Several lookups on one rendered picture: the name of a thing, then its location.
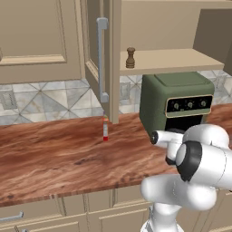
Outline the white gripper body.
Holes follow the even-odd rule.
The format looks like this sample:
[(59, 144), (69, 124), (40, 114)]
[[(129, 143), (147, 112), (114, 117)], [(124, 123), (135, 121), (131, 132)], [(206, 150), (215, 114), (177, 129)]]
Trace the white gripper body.
[(177, 142), (174, 142), (174, 141), (169, 142), (168, 147), (167, 147), (166, 158), (168, 160), (175, 161), (176, 156), (177, 156), (177, 152), (178, 152), (180, 146), (181, 146), (180, 143), (177, 143)]

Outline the beige base cabinet door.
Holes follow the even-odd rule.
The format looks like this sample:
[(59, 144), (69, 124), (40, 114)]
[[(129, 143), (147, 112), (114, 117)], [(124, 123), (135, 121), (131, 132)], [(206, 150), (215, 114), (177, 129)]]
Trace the beige base cabinet door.
[(149, 205), (142, 203), (89, 213), (89, 231), (140, 232), (149, 217)]
[(87, 217), (81, 214), (29, 220), (17, 225), (14, 230), (16, 232), (88, 232)]

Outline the beige cabinet with shelf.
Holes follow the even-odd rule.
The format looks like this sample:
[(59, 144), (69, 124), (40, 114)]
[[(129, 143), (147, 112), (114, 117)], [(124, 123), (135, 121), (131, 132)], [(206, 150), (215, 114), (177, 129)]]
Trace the beige cabinet with shelf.
[[(232, 0), (113, 0), (111, 3), (112, 115), (119, 117), (122, 75), (219, 70), (224, 64), (193, 48), (200, 11), (232, 9)], [(127, 68), (133, 47), (135, 67)]]

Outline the shadowed open cabinet door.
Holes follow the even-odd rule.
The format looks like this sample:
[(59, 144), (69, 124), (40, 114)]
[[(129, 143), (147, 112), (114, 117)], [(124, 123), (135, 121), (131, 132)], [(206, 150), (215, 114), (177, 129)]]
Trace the shadowed open cabinet door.
[(193, 48), (223, 63), (232, 76), (232, 9), (201, 10)]

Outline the open beige cabinet door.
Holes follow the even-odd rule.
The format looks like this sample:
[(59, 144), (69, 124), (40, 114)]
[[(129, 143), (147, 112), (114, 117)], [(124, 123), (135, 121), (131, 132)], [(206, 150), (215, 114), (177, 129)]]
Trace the open beige cabinet door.
[[(81, 0), (82, 7), (82, 37), (84, 50), (85, 77), (90, 84), (93, 93), (99, 101), (110, 121), (112, 115), (112, 91), (111, 91), (111, 46), (109, 45), (110, 36), (110, 0)], [(109, 94), (109, 101), (100, 102), (98, 86), (98, 44), (97, 44), (97, 25), (98, 17), (108, 19), (108, 29), (102, 31), (102, 88)]]

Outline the closed beige cabinet door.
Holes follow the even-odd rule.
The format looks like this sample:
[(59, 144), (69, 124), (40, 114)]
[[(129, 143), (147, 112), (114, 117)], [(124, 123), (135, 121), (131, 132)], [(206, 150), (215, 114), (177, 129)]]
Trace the closed beige cabinet door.
[(0, 83), (84, 76), (80, 0), (0, 0)]

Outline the green toaster oven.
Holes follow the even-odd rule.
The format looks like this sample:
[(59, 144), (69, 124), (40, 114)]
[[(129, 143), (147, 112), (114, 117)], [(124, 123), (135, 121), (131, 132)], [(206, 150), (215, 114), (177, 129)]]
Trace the green toaster oven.
[(211, 112), (215, 86), (198, 72), (144, 74), (140, 121), (146, 132), (186, 131)]

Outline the small beige drawer front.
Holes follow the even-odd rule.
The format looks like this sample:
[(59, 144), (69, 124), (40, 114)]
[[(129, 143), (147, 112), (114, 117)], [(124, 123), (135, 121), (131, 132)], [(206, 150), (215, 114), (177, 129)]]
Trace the small beige drawer front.
[(129, 186), (124, 188), (116, 188), (114, 190), (114, 201), (113, 206), (122, 207), (134, 204), (144, 203), (145, 200), (143, 199), (140, 193), (140, 186)]

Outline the red condiment bottle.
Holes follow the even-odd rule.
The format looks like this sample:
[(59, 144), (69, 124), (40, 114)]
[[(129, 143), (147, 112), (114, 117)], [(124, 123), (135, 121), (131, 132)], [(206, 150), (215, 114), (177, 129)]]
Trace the red condiment bottle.
[(109, 135), (108, 135), (108, 116), (105, 114), (105, 112), (103, 113), (103, 117), (102, 117), (102, 126), (103, 126), (103, 140), (107, 141), (109, 139)]

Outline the brown pepper mill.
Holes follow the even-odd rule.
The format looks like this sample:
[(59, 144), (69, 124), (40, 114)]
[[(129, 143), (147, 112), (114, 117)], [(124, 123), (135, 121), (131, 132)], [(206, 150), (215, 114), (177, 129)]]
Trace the brown pepper mill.
[(133, 57), (135, 53), (135, 49), (133, 47), (129, 47), (127, 49), (127, 52), (128, 52), (128, 58), (126, 60), (126, 67), (132, 69), (135, 67), (135, 59)]

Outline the grey wall outlet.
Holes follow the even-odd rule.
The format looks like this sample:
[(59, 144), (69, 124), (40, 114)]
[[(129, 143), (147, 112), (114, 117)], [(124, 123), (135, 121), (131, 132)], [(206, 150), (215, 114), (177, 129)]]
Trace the grey wall outlet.
[(120, 100), (128, 100), (130, 98), (131, 84), (129, 82), (120, 83)]
[(1, 91), (0, 101), (5, 110), (13, 110), (17, 108), (15, 96), (12, 91)]

